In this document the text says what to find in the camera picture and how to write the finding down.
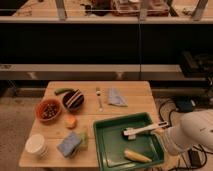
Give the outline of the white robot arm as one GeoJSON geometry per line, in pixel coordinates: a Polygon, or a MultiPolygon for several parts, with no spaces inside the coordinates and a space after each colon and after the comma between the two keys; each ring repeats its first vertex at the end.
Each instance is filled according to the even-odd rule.
{"type": "Polygon", "coordinates": [[[184,114],[178,124],[162,134],[163,144],[170,155],[179,155],[196,144],[213,151],[213,109],[184,114]]]}

